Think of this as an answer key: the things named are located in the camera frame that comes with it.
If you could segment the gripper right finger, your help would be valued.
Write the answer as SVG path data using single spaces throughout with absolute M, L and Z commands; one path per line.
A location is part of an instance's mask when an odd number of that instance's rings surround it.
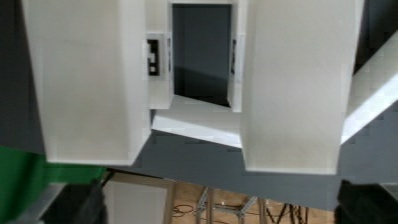
M 398 224 L 398 183 L 341 181 L 334 224 Z

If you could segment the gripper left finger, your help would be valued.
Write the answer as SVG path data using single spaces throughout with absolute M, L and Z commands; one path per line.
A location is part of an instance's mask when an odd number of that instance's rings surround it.
M 16 224 L 106 224 L 101 183 L 51 183 Z

